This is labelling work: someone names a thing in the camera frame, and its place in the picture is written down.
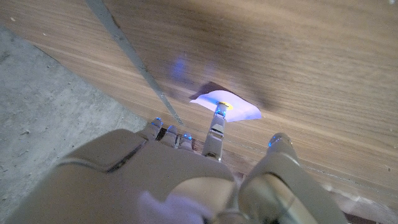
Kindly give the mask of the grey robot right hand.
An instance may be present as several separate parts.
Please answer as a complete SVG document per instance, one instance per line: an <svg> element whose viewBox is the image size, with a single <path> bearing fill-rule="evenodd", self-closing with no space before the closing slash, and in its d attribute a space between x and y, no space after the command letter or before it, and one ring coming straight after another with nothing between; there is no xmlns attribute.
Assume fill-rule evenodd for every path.
<svg viewBox="0 0 398 224"><path fill-rule="evenodd" d="M219 104L201 154L157 118L142 131L117 129L71 152L8 223L346 223L344 213L275 134L242 183L221 162Z"/></svg>

